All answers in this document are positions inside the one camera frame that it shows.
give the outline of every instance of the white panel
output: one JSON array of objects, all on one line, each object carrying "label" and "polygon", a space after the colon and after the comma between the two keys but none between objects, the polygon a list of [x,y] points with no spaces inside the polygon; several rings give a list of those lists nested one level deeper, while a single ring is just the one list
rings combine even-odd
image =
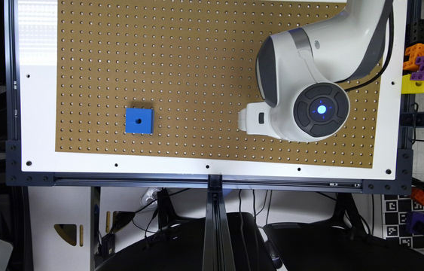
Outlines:
[{"label": "white panel", "polygon": [[[55,152],[57,48],[55,40],[57,33],[56,27],[48,24],[50,17],[57,20],[56,0],[43,0],[36,2],[36,5],[32,5],[33,2],[31,1],[18,0],[18,3],[23,171],[153,172],[379,179],[393,179],[395,177],[407,7],[405,0],[394,1],[395,46],[389,68],[383,74],[381,80],[372,169]],[[28,12],[29,5],[38,13]],[[30,21],[30,17],[32,17],[34,26],[27,26],[24,23]],[[28,160],[32,161],[32,166],[25,166]],[[387,175],[386,169],[391,169],[392,174]]]},{"label": "white panel", "polygon": [[[94,269],[93,187],[29,187],[34,269]],[[76,224],[76,246],[63,240],[54,224]],[[83,246],[79,227],[83,225]]]}]

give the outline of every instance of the blue light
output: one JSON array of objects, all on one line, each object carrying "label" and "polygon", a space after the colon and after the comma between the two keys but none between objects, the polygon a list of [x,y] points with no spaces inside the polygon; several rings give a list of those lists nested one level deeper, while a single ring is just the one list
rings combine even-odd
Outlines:
[{"label": "blue light", "polygon": [[320,106],[317,108],[317,112],[318,112],[319,114],[324,114],[326,111],[327,111],[327,108],[326,108],[324,105],[320,105]]}]

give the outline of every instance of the black stand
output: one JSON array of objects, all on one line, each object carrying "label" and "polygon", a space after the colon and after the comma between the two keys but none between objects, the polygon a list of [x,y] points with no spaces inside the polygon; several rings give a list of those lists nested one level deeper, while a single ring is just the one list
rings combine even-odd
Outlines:
[{"label": "black stand", "polygon": [[209,175],[202,271],[235,271],[221,175]]}]

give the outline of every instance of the yellow object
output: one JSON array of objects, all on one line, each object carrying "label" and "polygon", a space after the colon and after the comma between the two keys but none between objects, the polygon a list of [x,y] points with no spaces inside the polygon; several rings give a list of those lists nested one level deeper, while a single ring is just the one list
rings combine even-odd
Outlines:
[{"label": "yellow object", "polygon": [[402,77],[402,94],[419,94],[424,93],[424,81],[412,81],[410,75]]}]

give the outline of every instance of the white frame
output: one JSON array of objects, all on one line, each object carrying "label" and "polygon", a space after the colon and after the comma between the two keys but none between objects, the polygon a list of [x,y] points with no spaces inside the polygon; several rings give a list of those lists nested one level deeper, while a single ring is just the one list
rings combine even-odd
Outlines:
[{"label": "white frame", "polygon": [[18,87],[24,172],[222,174],[269,177],[394,179],[401,102],[406,0],[394,1],[395,37],[382,75],[372,169],[201,158],[55,151],[58,0],[16,0]]}]

